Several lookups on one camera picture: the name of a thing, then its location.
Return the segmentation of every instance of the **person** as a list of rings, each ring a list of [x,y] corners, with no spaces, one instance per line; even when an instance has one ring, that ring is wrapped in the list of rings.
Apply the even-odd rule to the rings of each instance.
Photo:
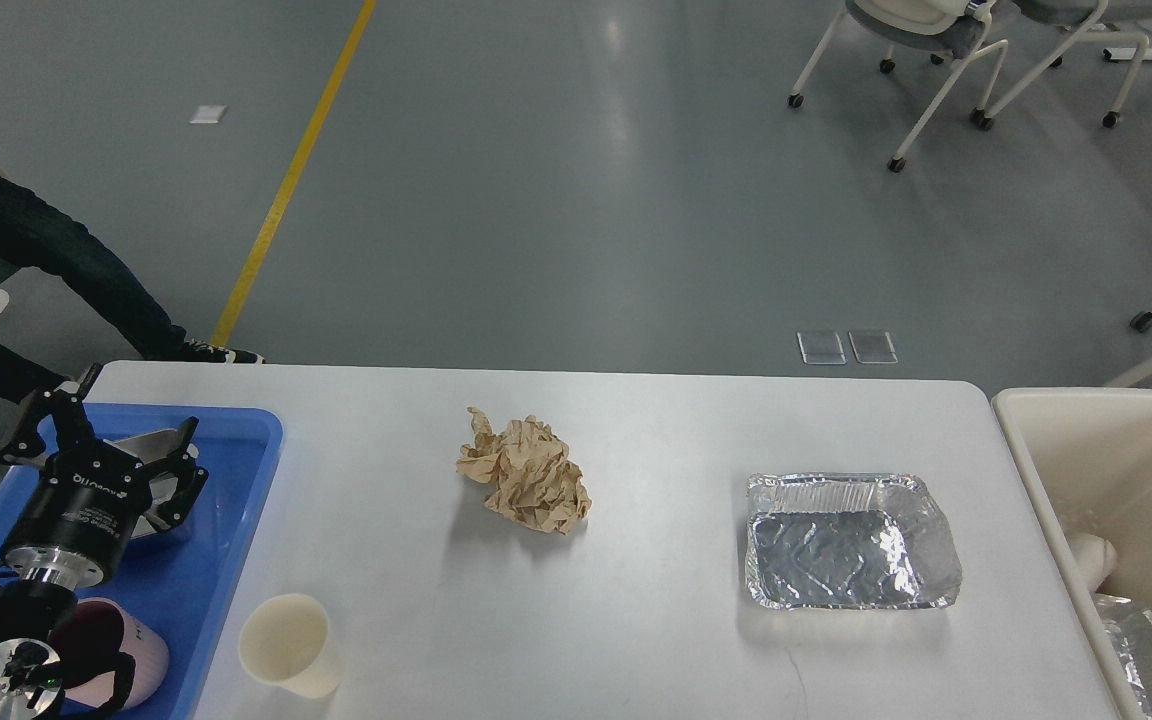
[[[264,363],[247,350],[187,336],[131,270],[84,225],[0,177],[0,259],[38,268],[69,286],[146,361]],[[0,397],[20,402],[68,378],[0,344]]]

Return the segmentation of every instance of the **yellow floor line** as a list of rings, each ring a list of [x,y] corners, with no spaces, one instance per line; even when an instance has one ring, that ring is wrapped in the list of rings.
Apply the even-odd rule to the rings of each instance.
[[[305,128],[305,135],[301,136],[301,143],[296,146],[296,156],[291,157],[291,165],[283,175],[282,184],[278,187],[274,195],[274,204],[270,205],[270,212],[265,214],[265,223],[260,232],[256,234],[256,242],[252,243],[251,252],[247,255],[247,263],[238,273],[238,281],[234,283],[234,290],[229,293],[229,301],[225,302],[225,310],[220,313],[220,319],[215,320],[215,328],[211,332],[211,342],[214,344],[228,344],[229,334],[234,332],[234,323],[238,321],[238,313],[242,313],[247,303],[247,295],[252,290],[256,282],[256,274],[260,273],[262,264],[265,263],[265,255],[270,251],[270,245],[274,243],[274,233],[283,221],[283,213],[287,211],[288,202],[291,202],[291,194],[296,192],[296,183],[301,181],[301,173],[305,172],[305,164],[310,159],[310,152],[314,151],[314,143],[319,139],[319,131],[323,122],[332,109],[332,103],[340,89],[340,81],[344,78],[344,73],[349,69],[349,61],[353,60],[353,52],[358,47],[358,38],[367,26],[371,18],[371,10],[376,7],[376,0],[366,0],[358,10],[358,17],[353,21],[353,29],[349,38],[338,55],[338,63],[332,68],[332,76],[328,77],[328,85],[323,89],[319,96],[319,104],[314,108],[314,114],[310,118],[310,124]]]

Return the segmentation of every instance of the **chair wheel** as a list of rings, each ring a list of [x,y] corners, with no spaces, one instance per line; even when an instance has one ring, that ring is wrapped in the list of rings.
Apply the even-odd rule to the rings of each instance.
[[[1132,327],[1132,329],[1138,333],[1143,333],[1144,331],[1152,328],[1151,311],[1146,310],[1144,311],[1144,313],[1137,313],[1137,316],[1135,316],[1135,318],[1132,318],[1132,321],[1128,323],[1128,325],[1130,325],[1130,327]]]

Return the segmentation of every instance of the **person's leg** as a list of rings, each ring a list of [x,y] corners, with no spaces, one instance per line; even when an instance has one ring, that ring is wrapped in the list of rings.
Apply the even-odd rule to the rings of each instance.
[[[107,247],[60,210],[0,179],[0,258],[63,279],[147,359],[180,353],[185,332]]]
[[[37,388],[54,388],[68,378],[32,363],[0,346],[0,397],[18,404]]]

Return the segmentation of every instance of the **white bin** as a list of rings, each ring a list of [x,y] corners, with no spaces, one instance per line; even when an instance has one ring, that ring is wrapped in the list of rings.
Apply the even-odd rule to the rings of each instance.
[[[1114,544],[1102,592],[1152,606],[1152,389],[1006,389],[993,409],[1119,710],[1139,717],[1064,533]]]

